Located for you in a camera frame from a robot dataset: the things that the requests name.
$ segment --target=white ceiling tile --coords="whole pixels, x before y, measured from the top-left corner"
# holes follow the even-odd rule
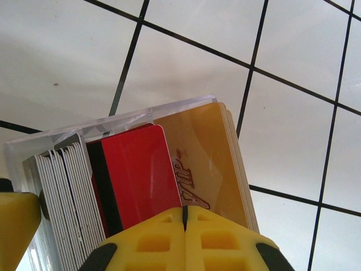
[[[361,212],[361,116],[337,109],[323,202]]]
[[[45,130],[107,116],[134,29],[85,1],[2,1],[2,120]]]
[[[238,120],[248,69],[143,27],[117,113],[205,94]]]
[[[360,270],[360,229],[361,217],[322,209],[312,270]]]
[[[324,1],[270,1],[256,66],[334,99],[347,20]]]
[[[240,133],[250,184],[319,199],[333,105],[255,73]]]
[[[317,207],[251,192],[260,233],[279,246],[293,269],[306,271]]]
[[[361,111],[361,21],[351,21],[339,102]]]
[[[150,1],[146,20],[250,63],[263,0]]]

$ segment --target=white card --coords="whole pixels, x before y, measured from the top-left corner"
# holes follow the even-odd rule
[[[63,190],[63,193],[60,193],[60,198],[63,198],[63,201],[65,202],[65,211],[64,211],[64,216],[65,216],[65,222],[67,224],[67,228],[68,228],[68,233],[69,233],[69,238],[70,238],[70,242],[71,242],[71,246],[72,246],[72,250],[73,250],[73,257],[75,260],[75,268],[79,269],[80,266],[82,265],[82,263],[85,260],[82,260],[81,255],[81,249],[77,240],[77,236],[76,236],[76,224],[77,219],[76,219],[76,209],[73,203],[73,197],[70,191],[70,187],[69,187],[69,183],[68,183],[68,175],[67,172],[65,170],[65,166],[64,166],[64,160],[63,157],[61,155],[59,155],[58,152],[55,152],[55,156],[57,157],[58,161],[59,161],[59,172],[60,172],[60,179],[61,179],[61,189]]]
[[[63,193],[63,190],[61,189],[61,185],[60,185],[61,179],[60,179],[59,161],[58,161],[57,157],[55,156],[53,150],[50,150],[49,153],[50,153],[51,166],[52,166],[52,170],[54,171],[54,177],[55,177],[53,180],[49,180],[49,181],[50,181],[50,183],[53,182],[54,188],[58,191],[58,192],[56,192],[56,190],[53,190],[54,191],[53,195],[55,195],[55,202],[57,202],[57,204],[58,204],[57,211],[60,215],[59,216],[60,220],[58,221],[58,224],[60,225],[60,235],[63,240],[64,247],[65,247],[64,257],[68,264],[68,266],[65,268],[65,270],[75,270],[75,268],[76,268],[75,260],[72,255],[73,249],[71,246],[69,231],[68,231],[67,222],[65,219],[65,213],[66,213],[65,202],[64,202],[63,197],[60,196],[60,194]]]
[[[80,158],[81,158],[80,160],[83,165],[84,172],[85,172],[85,178],[86,178],[85,185],[88,188],[87,192],[88,192],[89,200],[91,203],[91,205],[89,205],[89,208],[91,211],[91,217],[94,218],[95,223],[96,223],[96,228],[98,229],[98,232],[97,232],[97,236],[98,236],[97,246],[98,246],[100,243],[102,243],[102,241],[105,240],[105,232],[104,232],[104,228],[103,228],[102,219],[100,217],[100,212],[98,209],[98,204],[96,202],[93,184],[91,182],[90,168],[89,168],[88,163],[86,162],[84,146],[80,143],[74,143],[74,146],[77,148],[77,150],[80,153]]]
[[[58,242],[59,257],[63,265],[63,270],[67,270],[69,264],[65,258],[65,246],[63,242],[64,237],[62,236],[61,233],[61,225],[60,225],[61,219],[59,218],[62,210],[59,210],[59,203],[56,200],[58,195],[55,195],[55,193],[58,193],[58,190],[54,186],[55,175],[54,175],[54,171],[52,170],[50,158],[41,157],[41,156],[39,156],[39,158],[44,168],[45,181],[43,186],[47,190],[47,194],[49,195],[49,200],[52,203],[52,208],[51,210],[49,210],[49,215],[50,213],[53,213],[54,215],[53,220],[51,220],[50,218],[51,226],[53,229],[55,229],[55,238],[57,239]]]
[[[89,225],[91,226],[90,230],[91,230],[91,234],[92,234],[92,238],[93,238],[92,248],[95,249],[102,242],[102,240],[99,236],[99,229],[98,229],[98,225],[95,222],[95,217],[94,217],[95,213],[93,212],[93,206],[92,206],[92,202],[91,202],[91,198],[90,198],[89,190],[90,190],[91,183],[89,183],[89,181],[87,181],[89,178],[88,178],[88,174],[86,173],[85,165],[82,162],[83,155],[81,154],[80,145],[79,145],[79,143],[76,142],[73,144],[73,146],[74,146],[74,150],[75,150],[76,157],[77,157],[77,165],[79,167],[81,178],[82,178],[82,187],[83,187],[82,192],[84,193],[85,200],[86,200],[85,211],[87,213]]]
[[[82,182],[80,177],[80,170],[78,169],[77,163],[76,163],[76,157],[74,155],[74,147],[69,146],[68,148],[68,157],[70,159],[70,168],[73,172],[74,179],[72,180],[72,189],[75,194],[75,200],[76,200],[76,208],[78,217],[80,219],[80,229],[83,236],[83,242],[85,246],[86,256],[88,257],[89,254],[92,252],[92,245],[90,240],[90,229],[89,224],[86,219],[86,212],[85,212],[85,198],[84,194],[81,192],[82,190]]]

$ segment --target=black rubber tip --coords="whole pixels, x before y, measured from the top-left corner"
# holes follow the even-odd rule
[[[79,271],[105,271],[117,248],[116,244],[109,243],[93,250]]]
[[[277,248],[264,243],[258,243],[256,247],[270,271],[294,271],[287,259]]]

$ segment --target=card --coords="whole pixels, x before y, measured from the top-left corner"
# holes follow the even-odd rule
[[[65,236],[64,236],[64,218],[62,217],[63,210],[61,208],[59,202],[59,195],[58,190],[55,187],[55,173],[51,166],[50,158],[41,157],[39,159],[44,168],[44,186],[47,188],[48,193],[44,192],[45,194],[49,194],[50,201],[52,202],[53,209],[49,210],[49,214],[52,212],[54,214],[54,220],[51,222],[53,229],[55,229],[56,235],[58,236],[58,244],[60,248],[59,257],[63,262],[63,269],[68,270],[69,268],[69,261],[67,259],[66,247],[65,247]]]
[[[74,192],[74,199],[75,205],[77,208],[80,229],[82,233],[82,240],[85,247],[86,255],[89,255],[92,252],[92,241],[90,238],[90,229],[86,219],[86,212],[85,212],[85,196],[82,193],[82,182],[81,182],[81,175],[80,170],[78,169],[77,160],[75,156],[75,150],[73,146],[67,147],[68,156],[69,156],[69,165],[71,171],[73,172],[73,179],[71,183],[72,190]]]
[[[63,150],[62,148],[60,149],[61,155],[63,157],[64,160],[64,166],[65,169],[67,171],[67,175],[68,175],[68,184],[69,184],[69,189],[71,191],[71,197],[73,200],[73,206],[74,206],[74,210],[75,212],[72,213],[73,214],[73,218],[75,218],[76,223],[75,223],[75,237],[77,239],[79,248],[80,248],[80,252],[81,252],[81,259],[83,261],[85,261],[87,253],[85,250],[85,245],[84,245],[84,241],[83,241],[83,236],[82,236],[82,230],[81,230],[81,226],[82,226],[82,222],[80,218],[80,212],[78,209],[78,206],[80,204],[79,198],[78,198],[78,192],[76,191],[76,188],[74,186],[74,182],[75,182],[75,173],[74,173],[74,169],[73,169],[73,165],[71,162],[71,159],[69,157],[69,151],[68,150]]]
[[[55,228],[52,227],[52,223],[55,221],[55,214],[51,212],[54,209],[52,200],[50,200],[50,193],[47,185],[45,185],[44,177],[44,168],[43,164],[40,161],[39,156],[31,156],[29,159],[23,162],[24,172],[27,180],[33,180],[33,185],[37,195],[43,195],[45,202],[42,202],[42,213],[48,213],[49,217],[45,218],[42,215],[41,224],[43,227],[40,227],[38,230],[43,230],[46,240],[44,240],[44,245],[48,251],[48,257],[51,258],[52,262],[59,267],[63,267],[63,261],[59,257],[60,255],[60,243],[59,243],[59,233]]]
[[[95,202],[95,194],[93,192],[89,170],[87,169],[86,166],[81,145],[78,142],[76,142],[73,144],[73,146],[76,151],[76,155],[78,157],[78,165],[82,174],[83,192],[85,193],[85,199],[86,199],[85,208],[88,214],[91,230],[94,237],[94,248],[97,248],[98,245],[100,245],[100,243],[105,239],[105,235],[103,231],[100,231],[100,227],[102,226],[100,221],[98,224],[98,218],[100,220],[100,215],[99,215],[99,211],[96,211],[98,210],[98,208]]]
[[[98,190],[99,178],[103,188],[104,183],[107,186],[104,191],[99,190],[103,211],[120,215],[119,228],[127,229],[181,206],[162,127],[149,124],[137,127],[90,142],[87,148]]]
[[[226,115],[224,104],[211,103],[154,123],[164,129],[182,203],[252,228],[239,185],[247,180],[235,169]]]
[[[67,266],[65,267],[65,269],[73,270],[76,267],[75,267],[74,256],[72,255],[73,251],[72,251],[72,246],[71,246],[71,242],[70,242],[68,225],[67,225],[67,221],[65,218],[67,209],[65,206],[64,199],[62,198],[62,196],[60,196],[60,194],[62,194],[64,192],[64,190],[61,187],[59,161],[57,160],[57,157],[55,156],[55,151],[53,151],[53,150],[49,151],[49,157],[50,157],[50,161],[51,161],[50,166],[52,167],[52,171],[54,173],[54,178],[49,178],[48,183],[50,184],[50,187],[52,187],[51,195],[55,199],[55,205],[57,207],[56,211],[59,213],[59,221],[57,223],[60,226],[60,236],[61,236],[61,241],[63,242],[63,246],[64,246],[64,257],[67,262]]]
[[[68,226],[68,234],[70,237],[70,242],[73,249],[73,255],[75,258],[76,268],[79,269],[82,263],[85,261],[85,257],[80,248],[80,244],[77,238],[78,229],[80,230],[78,220],[76,217],[76,209],[72,197],[72,193],[68,183],[68,171],[65,169],[65,161],[63,159],[63,149],[60,149],[58,152],[55,152],[57,159],[59,160],[59,169],[61,177],[61,189],[63,193],[60,193],[60,198],[63,198],[65,202],[65,222]]]

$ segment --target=clear plastic holder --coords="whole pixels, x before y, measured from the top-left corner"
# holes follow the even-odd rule
[[[4,153],[14,190],[17,192],[35,193],[34,183],[31,179],[27,180],[25,178],[23,161],[32,155],[39,155],[46,150],[54,149],[56,144],[75,133],[79,134],[83,139],[82,144],[84,144],[84,149],[86,150],[86,142],[121,133],[142,123],[152,123],[155,119],[216,101],[217,99],[214,96],[205,95],[122,115],[92,120],[78,125],[30,134],[7,141],[4,144]],[[85,154],[88,168],[91,169],[89,157],[87,153]],[[59,270],[59,267],[54,265],[58,259],[52,259],[50,256],[50,251],[54,250],[54,240],[45,240],[45,236],[45,229],[41,223],[27,251],[32,268],[33,270]]]

